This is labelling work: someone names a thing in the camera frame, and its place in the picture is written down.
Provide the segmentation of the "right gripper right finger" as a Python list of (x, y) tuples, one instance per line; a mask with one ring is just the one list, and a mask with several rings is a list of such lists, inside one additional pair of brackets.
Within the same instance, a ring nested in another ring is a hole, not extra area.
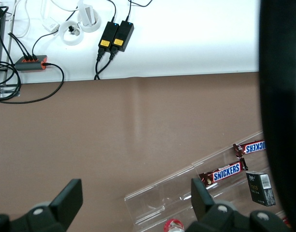
[(214, 200), (199, 178), (191, 180), (191, 204), (197, 220), (187, 232), (246, 232), (247, 217), (230, 202)]

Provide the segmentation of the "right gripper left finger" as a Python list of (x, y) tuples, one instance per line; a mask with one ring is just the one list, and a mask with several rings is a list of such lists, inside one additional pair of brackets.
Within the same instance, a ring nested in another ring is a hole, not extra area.
[(82, 204), (82, 180), (72, 179), (50, 203), (40, 204), (27, 213), (28, 231), (67, 231)]

